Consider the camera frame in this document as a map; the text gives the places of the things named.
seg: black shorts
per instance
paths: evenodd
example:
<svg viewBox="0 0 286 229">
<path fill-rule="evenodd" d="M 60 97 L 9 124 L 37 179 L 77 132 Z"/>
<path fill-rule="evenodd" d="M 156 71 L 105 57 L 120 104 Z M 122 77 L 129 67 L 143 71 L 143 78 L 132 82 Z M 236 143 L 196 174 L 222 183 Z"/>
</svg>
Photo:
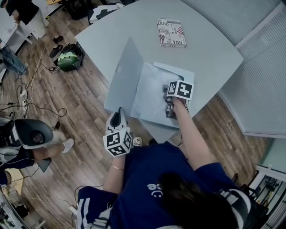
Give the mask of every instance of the black shorts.
<svg viewBox="0 0 286 229">
<path fill-rule="evenodd" d="M 31 149 L 20 148 L 19 153 L 15 158 L 8 161 L 8 163 L 14 162 L 12 164 L 5 164 L 7 169 L 23 169 L 32 166 L 34 161 L 34 155 Z"/>
</svg>

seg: bracelet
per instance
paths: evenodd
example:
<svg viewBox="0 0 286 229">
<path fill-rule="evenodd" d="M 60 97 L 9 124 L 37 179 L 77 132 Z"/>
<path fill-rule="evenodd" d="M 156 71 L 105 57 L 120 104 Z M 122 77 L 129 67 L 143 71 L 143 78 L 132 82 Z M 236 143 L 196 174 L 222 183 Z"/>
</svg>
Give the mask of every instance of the bracelet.
<svg viewBox="0 0 286 229">
<path fill-rule="evenodd" d="M 118 167 L 116 167 L 116 166 L 114 166 L 114 165 L 111 165 L 111 167 L 114 167 L 114 168 L 116 168 L 117 170 L 124 171 L 123 169 L 120 169 L 120 168 L 118 168 Z"/>
</svg>

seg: open box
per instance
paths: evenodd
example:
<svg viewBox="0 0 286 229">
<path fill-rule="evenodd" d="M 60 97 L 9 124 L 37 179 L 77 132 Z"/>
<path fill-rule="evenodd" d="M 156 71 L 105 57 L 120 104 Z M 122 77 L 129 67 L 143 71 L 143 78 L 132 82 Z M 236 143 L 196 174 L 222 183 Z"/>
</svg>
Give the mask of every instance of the open box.
<svg viewBox="0 0 286 229">
<path fill-rule="evenodd" d="M 177 80 L 193 84 L 194 73 L 162 63 L 145 63 L 129 38 L 111 81 L 104 108 L 118 111 L 122 107 L 130 117 L 178 128 L 177 120 L 166 117 L 166 102 L 163 99 L 163 85 Z"/>
</svg>

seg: blue t-shirt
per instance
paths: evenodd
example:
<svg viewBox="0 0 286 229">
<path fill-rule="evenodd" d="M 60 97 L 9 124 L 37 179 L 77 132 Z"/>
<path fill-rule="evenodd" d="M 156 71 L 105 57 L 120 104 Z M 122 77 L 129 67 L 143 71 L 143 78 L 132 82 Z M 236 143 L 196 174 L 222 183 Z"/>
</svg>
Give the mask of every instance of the blue t-shirt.
<svg viewBox="0 0 286 229">
<path fill-rule="evenodd" d="M 120 195 L 85 187 L 78 194 L 78 228 L 94 222 L 112 206 L 112 229 L 156 229 L 176 225 L 163 208 L 158 178 L 175 172 L 186 182 L 196 183 L 202 191 L 217 192 L 237 188 L 221 164 L 212 163 L 193 170 L 181 150 L 171 144 L 136 147 L 126 156 L 123 190 Z"/>
</svg>

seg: black cap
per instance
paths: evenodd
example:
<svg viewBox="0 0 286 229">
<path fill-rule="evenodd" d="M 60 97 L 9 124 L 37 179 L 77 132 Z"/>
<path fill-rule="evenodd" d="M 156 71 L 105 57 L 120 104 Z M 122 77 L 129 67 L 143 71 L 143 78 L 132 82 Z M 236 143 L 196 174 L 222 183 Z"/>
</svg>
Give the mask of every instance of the black cap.
<svg viewBox="0 0 286 229">
<path fill-rule="evenodd" d="M 1 1 L 1 4 L 0 4 L 0 7 L 1 7 L 1 8 L 4 7 L 4 4 L 5 4 L 6 1 L 8 1 L 8 0 L 2 0 L 2 1 Z"/>
</svg>

